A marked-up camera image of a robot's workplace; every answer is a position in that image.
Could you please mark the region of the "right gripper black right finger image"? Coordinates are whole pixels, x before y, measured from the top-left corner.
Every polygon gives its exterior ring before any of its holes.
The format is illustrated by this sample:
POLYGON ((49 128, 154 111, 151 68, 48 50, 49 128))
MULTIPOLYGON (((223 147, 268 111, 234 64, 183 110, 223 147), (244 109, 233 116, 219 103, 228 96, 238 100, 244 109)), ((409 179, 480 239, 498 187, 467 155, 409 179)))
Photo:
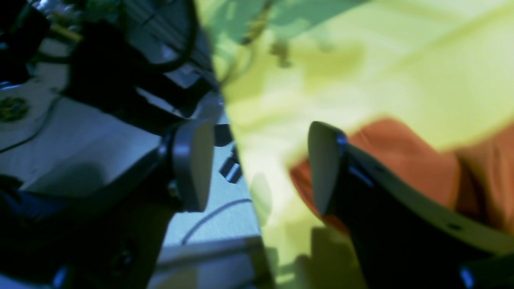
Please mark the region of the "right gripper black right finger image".
POLYGON ((430 200, 345 133, 314 121, 316 209, 348 229, 370 289, 512 289, 513 238, 430 200))

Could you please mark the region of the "right gripper grey padded left finger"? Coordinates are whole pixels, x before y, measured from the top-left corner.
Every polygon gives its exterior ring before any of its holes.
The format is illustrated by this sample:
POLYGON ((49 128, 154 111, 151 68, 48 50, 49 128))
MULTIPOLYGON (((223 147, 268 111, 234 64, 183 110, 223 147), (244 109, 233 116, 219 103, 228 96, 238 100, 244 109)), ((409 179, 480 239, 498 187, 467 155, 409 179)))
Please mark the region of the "right gripper grey padded left finger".
POLYGON ((210 120, 189 120, 173 128, 168 145, 172 173, 168 190, 184 212, 204 212, 207 207, 214 141, 210 120))

